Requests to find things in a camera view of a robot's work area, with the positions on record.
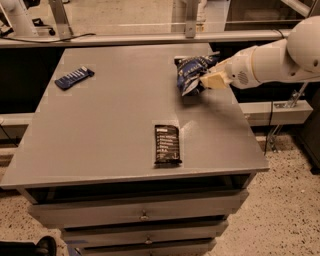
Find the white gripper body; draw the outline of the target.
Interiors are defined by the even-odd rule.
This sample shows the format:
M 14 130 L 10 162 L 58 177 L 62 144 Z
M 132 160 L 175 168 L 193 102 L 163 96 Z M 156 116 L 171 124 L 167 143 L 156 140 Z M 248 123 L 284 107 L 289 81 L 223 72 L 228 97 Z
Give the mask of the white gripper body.
M 227 60 L 225 71 L 231 79 L 231 84 L 238 89 L 255 88 L 262 84 L 258 77 L 255 64 L 261 60 L 260 46 L 252 46 L 238 51 Z

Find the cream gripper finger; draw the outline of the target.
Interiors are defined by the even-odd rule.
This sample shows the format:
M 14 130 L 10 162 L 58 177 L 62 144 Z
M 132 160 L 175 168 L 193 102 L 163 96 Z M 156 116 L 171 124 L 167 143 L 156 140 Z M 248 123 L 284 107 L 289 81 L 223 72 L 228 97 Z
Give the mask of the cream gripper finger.
M 225 72 L 226 67 L 228 64 L 230 64 L 231 59 L 227 58 L 221 62 L 216 63 L 213 67 L 209 69 L 210 73 L 219 73 L 219 72 Z
M 200 78 L 203 86 L 210 89 L 225 89 L 232 80 L 224 73 L 209 73 Z

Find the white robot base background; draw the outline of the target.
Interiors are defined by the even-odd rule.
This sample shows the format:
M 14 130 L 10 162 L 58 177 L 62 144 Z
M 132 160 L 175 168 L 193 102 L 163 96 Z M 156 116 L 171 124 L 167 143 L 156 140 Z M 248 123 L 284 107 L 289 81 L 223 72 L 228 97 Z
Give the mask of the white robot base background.
M 0 7 L 16 36 L 35 37 L 38 35 L 23 0 L 0 0 Z

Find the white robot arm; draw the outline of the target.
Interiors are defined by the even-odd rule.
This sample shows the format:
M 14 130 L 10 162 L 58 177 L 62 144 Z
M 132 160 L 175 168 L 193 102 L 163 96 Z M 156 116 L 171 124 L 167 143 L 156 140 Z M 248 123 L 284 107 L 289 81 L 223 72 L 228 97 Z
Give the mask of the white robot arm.
M 320 81 L 320 16 L 298 23 L 288 37 L 238 51 L 200 77 L 205 88 L 249 89 L 267 82 Z

